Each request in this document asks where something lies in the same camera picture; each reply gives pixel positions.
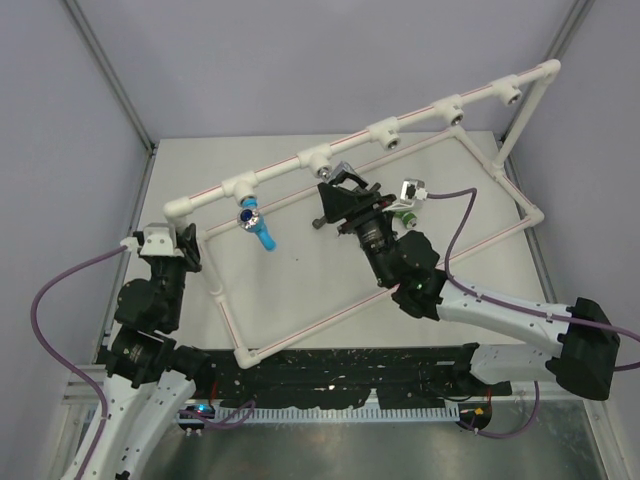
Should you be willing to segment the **white PVC pipe frame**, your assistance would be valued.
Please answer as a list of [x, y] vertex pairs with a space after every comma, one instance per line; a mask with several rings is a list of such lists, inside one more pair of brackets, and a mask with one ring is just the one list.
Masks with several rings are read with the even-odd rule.
[[189, 282], [177, 339], [207, 349], [231, 349], [253, 365], [288, 347], [450, 346], [467, 342], [533, 348], [517, 339], [459, 322], [414, 320], [388, 290], [377, 286], [357, 240], [332, 226], [314, 230], [309, 219], [319, 196], [302, 183], [314, 161], [353, 161], [358, 173], [396, 192], [403, 179], [425, 180], [429, 192], [477, 191], [459, 245], [446, 249], [464, 213], [463, 198], [433, 200], [418, 211], [419, 225], [441, 256], [449, 256], [464, 282], [539, 300], [524, 232], [542, 211], [510, 180], [500, 147], [481, 147], [482, 135], [455, 125], [406, 146], [380, 149], [408, 124], [452, 107], [486, 99], [506, 87], [531, 84], [516, 75], [475, 92], [444, 99], [399, 119], [386, 119], [348, 137], [302, 149], [295, 156], [166, 204], [172, 219], [206, 220], [237, 193], [259, 200], [277, 248], [265, 252], [232, 220], [201, 233], [203, 271]]

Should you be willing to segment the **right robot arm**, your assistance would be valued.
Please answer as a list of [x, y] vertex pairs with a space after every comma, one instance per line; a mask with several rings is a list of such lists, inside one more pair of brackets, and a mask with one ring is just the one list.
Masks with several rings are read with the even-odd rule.
[[423, 233], [393, 230], [394, 195], [336, 183], [317, 189], [327, 222], [357, 237], [378, 286], [390, 290], [403, 312], [517, 339], [541, 352], [543, 370], [563, 389], [589, 400], [609, 398], [620, 336], [597, 302], [528, 302], [463, 282], [452, 274], [449, 256], [440, 256]]

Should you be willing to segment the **chrome water faucet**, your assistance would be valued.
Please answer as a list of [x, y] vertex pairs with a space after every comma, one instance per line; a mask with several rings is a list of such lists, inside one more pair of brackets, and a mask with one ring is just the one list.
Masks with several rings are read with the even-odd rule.
[[362, 178], [354, 170], [354, 168], [347, 162], [341, 161], [333, 169], [329, 167], [323, 167], [320, 170], [320, 179], [330, 185], [339, 185], [346, 180], [352, 180], [356, 184], [362, 183]]

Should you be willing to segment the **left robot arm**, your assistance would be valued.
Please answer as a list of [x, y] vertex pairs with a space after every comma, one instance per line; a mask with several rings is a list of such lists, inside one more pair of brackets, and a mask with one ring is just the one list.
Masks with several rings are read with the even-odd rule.
[[150, 276], [119, 291], [103, 397], [66, 479], [138, 478], [185, 402], [207, 395], [215, 380], [209, 354], [170, 336], [179, 328], [186, 277], [202, 269], [196, 226], [152, 223], [124, 243]]

